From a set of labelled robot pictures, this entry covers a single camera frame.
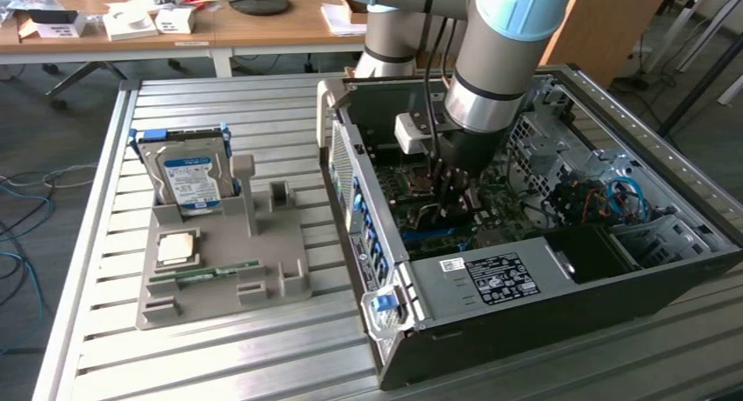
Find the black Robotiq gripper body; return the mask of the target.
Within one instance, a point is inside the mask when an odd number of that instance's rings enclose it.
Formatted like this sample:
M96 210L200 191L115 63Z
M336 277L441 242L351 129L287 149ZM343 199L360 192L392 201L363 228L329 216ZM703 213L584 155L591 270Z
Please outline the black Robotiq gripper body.
M445 131L439 140L440 158L445 166L479 176L504 148L504 137L505 130L489 133Z

